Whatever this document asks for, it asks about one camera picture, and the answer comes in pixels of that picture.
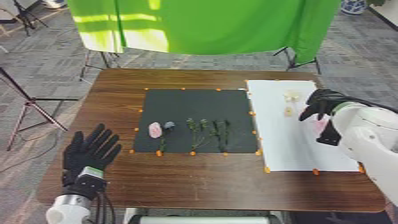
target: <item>black glove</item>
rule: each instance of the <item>black glove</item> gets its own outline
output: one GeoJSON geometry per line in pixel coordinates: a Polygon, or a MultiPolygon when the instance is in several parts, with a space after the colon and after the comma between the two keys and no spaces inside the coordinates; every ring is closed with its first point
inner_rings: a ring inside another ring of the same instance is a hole
{"type": "Polygon", "coordinates": [[[309,99],[307,99],[307,108],[302,112],[298,120],[303,121],[312,114],[318,114],[318,120],[321,120],[325,114],[332,115],[332,110],[335,106],[350,101],[346,96],[332,91],[330,89],[318,89],[314,90],[309,99]]]}
{"type": "Polygon", "coordinates": [[[83,139],[83,133],[78,131],[71,140],[71,144],[63,151],[63,187],[74,184],[76,177],[83,168],[90,166],[101,171],[111,163],[120,152],[117,143],[119,136],[111,135],[111,131],[104,130],[104,125],[99,124],[88,137],[83,139]]]}

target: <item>table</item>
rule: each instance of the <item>table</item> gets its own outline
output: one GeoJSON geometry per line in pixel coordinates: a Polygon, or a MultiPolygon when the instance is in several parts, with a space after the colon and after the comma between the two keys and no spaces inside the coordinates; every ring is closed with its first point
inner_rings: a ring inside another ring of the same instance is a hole
{"type": "MultiPolygon", "coordinates": [[[[115,207],[378,212],[385,201],[360,173],[262,172],[254,154],[129,154],[143,88],[238,89],[245,80],[312,80],[309,73],[108,69],[101,72],[69,128],[92,131],[103,122],[120,135],[122,152],[104,177],[115,207]]],[[[37,199],[53,203],[60,192],[62,150],[40,182],[37,199]]]]}

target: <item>white sheet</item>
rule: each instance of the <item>white sheet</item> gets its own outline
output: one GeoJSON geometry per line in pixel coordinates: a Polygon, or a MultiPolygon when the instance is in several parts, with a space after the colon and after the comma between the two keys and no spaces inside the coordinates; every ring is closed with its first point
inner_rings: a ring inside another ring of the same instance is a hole
{"type": "Polygon", "coordinates": [[[357,162],[342,154],[339,148],[316,142],[328,118],[318,122],[312,116],[303,122],[298,121],[305,100],[316,90],[312,81],[250,80],[247,85],[270,171],[318,169],[357,172],[357,162]],[[284,100],[284,94],[291,91],[300,93],[294,103],[284,100]],[[284,115],[286,107],[293,109],[289,117],[284,115]]]}

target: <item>metal stand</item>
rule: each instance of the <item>metal stand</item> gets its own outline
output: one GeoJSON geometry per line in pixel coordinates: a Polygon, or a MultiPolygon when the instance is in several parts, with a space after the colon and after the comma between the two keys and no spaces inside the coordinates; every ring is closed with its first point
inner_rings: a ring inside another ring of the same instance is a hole
{"type": "Polygon", "coordinates": [[[63,101],[78,101],[78,99],[56,99],[56,98],[33,98],[33,97],[30,97],[28,94],[26,94],[26,92],[24,92],[24,90],[21,89],[21,86],[17,85],[17,83],[16,83],[10,75],[7,74],[7,72],[3,71],[1,68],[0,68],[0,74],[1,74],[1,76],[5,78],[5,80],[1,79],[3,82],[8,84],[10,88],[14,89],[14,91],[17,92],[17,94],[21,95],[21,97],[26,100],[24,101],[24,104],[23,104],[23,109],[21,109],[17,121],[16,121],[14,131],[12,131],[10,138],[8,138],[7,151],[10,151],[10,146],[12,146],[12,143],[14,143],[16,135],[17,135],[19,132],[26,131],[30,128],[37,127],[39,125],[42,125],[42,124],[46,124],[49,122],[51,124],[55,124],[55,126],[63,131],[67,131],[63,125],[55,120],[55,114],[56,114],[56,110],[60,108],[60,105],[62,105],[63,101]],[[48,114],[48,112],[44,111],[44,109],[37,105],[37,101],[58,101],[58,105],[56,105],[53,114],[48,114]],[[26,115],[28,108],[33,108],[35,109],[35,111],[39,112],[39,114],[44,117],[46,121],[40,122],[39,124],[28,126],[28,127],[24,127],[24,128],[19,128],[21,127],[23,118],[24,118],[24,115],[26,115]]]}
{"type": "Polygon", "coordinates": [[[289,59],[287,47],[284,47],[284,48],[277,51],[277,53],[273,54],[273,56],[277,56],[282,52],[284,52],[284,54],[286,54],[287,61],[289,61],[289,66],[287,66],[287,68],[286,68],[286,72],[289,71],[289,69],[298,68],[298,67],[302,67],[303,65],[314,63],[316,70],[318,70],[318,74],[321,75],[318,58],[314,57],[314,60],[312,60],[312,61],[309,61],[309,62],[303,63],[303,64],[296,64],[296,62],[294,62],[294,57],[296,57],[296,56],[293,57],[293,60],[289,59]]]}
{"type": "Polygon", "coordinates": [[[95,66],[92,66],[88,63],[90,63],[90,53],[92,53],[92,50],[87,51],[85,53],[85,59],[83,59],[83,68],[81,68],[81,72],[79,72],[79,75],[78,75],[78,80],[79,81],[85,81],[83,79],[83,75],[85,75],[85,72],[87,72],[87,69],[88,68],[95,68],[99,70],[104,70],[106,68],[111,68],[110,66],[110,63],[113,62],[115,65],[117,65],[117,68],[120,68],[120,65],[115,61],[115,57],[119,58],[119,55],[115,53],[108,53],[108,52],[99,52],[99,55],[101,55],[101,59],[103,59],[103,64],[104,64],[104,68],[99,68],[95,66]]]}
{"type": "Polygon", "coordinates": [[[23,28],[24,28],[24,32],[26,32],[26,36],[30,36],[28,33],[28,29],[35,29],[33,23],[28,19],[28,15],[32,16],[33,20],[39,21],[39,23],[44,25],[44,27],[48,27],[46,23],[39,20],[39,18],[33,16],[33,14],[28,12],[26,8],[21,6],[19,2],[14,0],[14,6],[17,9],[17,13],[19,13],[19,20],[23,23],[23,28]]]}

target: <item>wall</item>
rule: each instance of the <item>wall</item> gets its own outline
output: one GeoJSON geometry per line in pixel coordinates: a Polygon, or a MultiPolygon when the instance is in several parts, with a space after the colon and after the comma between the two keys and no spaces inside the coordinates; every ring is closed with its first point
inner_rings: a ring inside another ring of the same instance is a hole
{"type": "Polygon", "coordinates": [[[387,1],[383,6],[373,7],[373,9],[398,26],[398,0],[387,1]]]}
{"type": "MultiPolygon", "coordinates": [[[[17,0],[17,2],[23,7],[28,7],[37,2],[37,0],[17,0]]],[[[14,15],[17,15],[17,9],[14,7],[12,0],[0,0],[0,7],[5,8],[14,15]]],[[[10,20],[10,19],[12,18],[8,16],[8,14],[3,11],[0,11],[0,20],[10,20]]]]}

